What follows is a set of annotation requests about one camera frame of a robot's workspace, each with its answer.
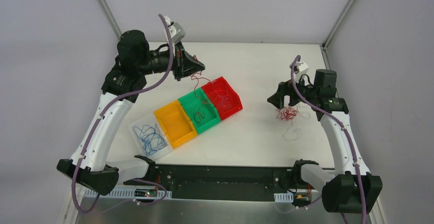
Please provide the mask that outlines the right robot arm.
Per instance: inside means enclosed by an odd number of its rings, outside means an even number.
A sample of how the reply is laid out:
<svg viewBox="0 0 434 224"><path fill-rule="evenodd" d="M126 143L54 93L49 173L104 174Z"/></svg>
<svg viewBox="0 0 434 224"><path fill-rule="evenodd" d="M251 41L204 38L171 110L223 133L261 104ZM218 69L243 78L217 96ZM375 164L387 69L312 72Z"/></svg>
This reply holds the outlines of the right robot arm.
<svg viewBox="0 0 434 224"><path fill-rule="evenodd" d="M336 96L337 73L317 69L314 82L304 80L306 72L296 68L291 79L280 82L275 94L267 99L278 109L307 104L316 113L332 152L335 175L331 176L317 163L308 162L291 173L291 183L297 188L311 185L321 194L327 212L367 215L372 210L382 187L382 179L372 175L357 148L350 126L349 109L343 98Z"/></svg>

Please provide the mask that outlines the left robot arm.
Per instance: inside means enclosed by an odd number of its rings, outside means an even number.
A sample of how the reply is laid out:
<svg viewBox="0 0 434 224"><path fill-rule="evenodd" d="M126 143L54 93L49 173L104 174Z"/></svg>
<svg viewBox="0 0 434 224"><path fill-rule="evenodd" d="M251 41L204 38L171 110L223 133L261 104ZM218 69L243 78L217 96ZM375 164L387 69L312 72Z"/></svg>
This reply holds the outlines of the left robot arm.
<svg viewBox="0 0 434 224"><path fill-rule="evenodd" d="M146 87L146 76L170 71L179 81L197 71L204 64L185 51L181 40L184 30L169 30L172 43L151 50L142 31L124 32L117 43L118 55L106 75L100 103L84 139L68 159L61 159L57 170L88 189L108 195L118 184L137 178L143 185L151 185L156 172L150 168L155 162L136 155L130 160L108 163L107 156L114 137L138 98L138 91Z"/></svg>

